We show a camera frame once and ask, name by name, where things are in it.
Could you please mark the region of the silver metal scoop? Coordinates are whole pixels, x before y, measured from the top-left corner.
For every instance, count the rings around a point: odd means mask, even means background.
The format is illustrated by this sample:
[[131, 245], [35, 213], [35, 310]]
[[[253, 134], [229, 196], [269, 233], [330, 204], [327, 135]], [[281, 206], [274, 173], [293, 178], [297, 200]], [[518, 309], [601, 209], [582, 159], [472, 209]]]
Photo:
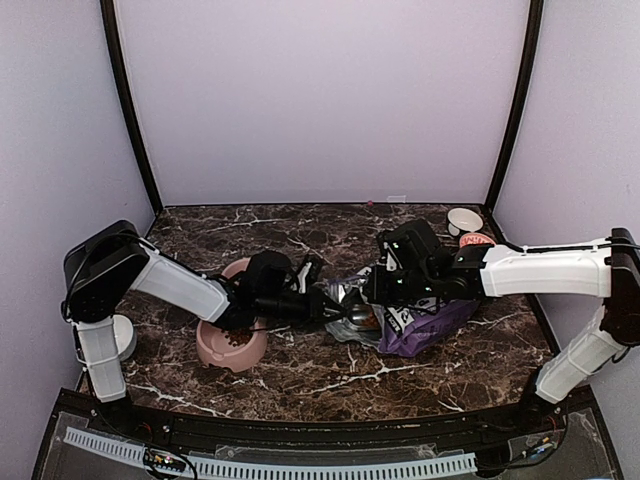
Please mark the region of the silver metal scoop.
[[377, 318], [368, 305], [354, 305], [348, 314], [348, 320], [357, 331], [379, 328]]

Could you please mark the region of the purple white pet food bag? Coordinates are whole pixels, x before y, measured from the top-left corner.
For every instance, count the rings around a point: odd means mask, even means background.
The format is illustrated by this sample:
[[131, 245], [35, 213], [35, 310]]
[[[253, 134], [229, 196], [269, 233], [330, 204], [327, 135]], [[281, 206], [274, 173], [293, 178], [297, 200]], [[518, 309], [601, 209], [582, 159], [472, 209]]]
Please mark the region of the purple white pet food bag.
[[382, 354], [411, 358], [462, 328], [480, 306], [477, 300], [438, 301], [424, 298], [414, 305], [393, 307], [369, 304], [362, 287], [371, 272], [369, 266], [356, 274], [322, 284], [322, 290], [348, 312], [354, 305], [368, 305], [379, 328], [357, 331], [348, 317], [325, 325], [339, 342], [357, 342]]

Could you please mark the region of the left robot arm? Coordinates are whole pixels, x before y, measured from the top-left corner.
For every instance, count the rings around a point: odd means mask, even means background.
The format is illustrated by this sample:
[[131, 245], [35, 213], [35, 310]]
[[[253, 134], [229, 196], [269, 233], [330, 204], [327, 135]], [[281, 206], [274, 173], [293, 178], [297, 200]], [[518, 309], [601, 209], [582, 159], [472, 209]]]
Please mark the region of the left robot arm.
[[259, 318], [315, 327], [342, 318], [346, 310], [318, 286], [320, 259], [299, 266], [284, 254], [264, 250], [244, 270], [207, 275], [185, 265], [119, 220], [72, 247], [62, 269], [60, 310], [75, 331], [101, 417], [120, 436], [141, 427], [140, 412], [124, 399], [127, 382], [117, 354], [114, 317], [134, 297], [174, 307], [227, 331], [247, 329]]

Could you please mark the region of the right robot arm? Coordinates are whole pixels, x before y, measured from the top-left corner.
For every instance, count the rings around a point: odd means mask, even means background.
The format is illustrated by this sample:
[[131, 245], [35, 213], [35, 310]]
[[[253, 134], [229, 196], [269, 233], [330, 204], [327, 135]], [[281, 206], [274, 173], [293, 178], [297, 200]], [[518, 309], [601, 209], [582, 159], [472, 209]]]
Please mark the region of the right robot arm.
[[426, 298], [479, 300], [512, 295], [592, 297], [601, 304], [582, 331], [534, 375], [532, 394], [510, 413], [534, 432], [557, 404], [616, 355], [639, 344], [639, 245], [625, 228], [577, 244], [471, 244], [452, 249], [431, 231], [380, 234], [381, 258], [363, 288], [374, 305], [406, 307]]

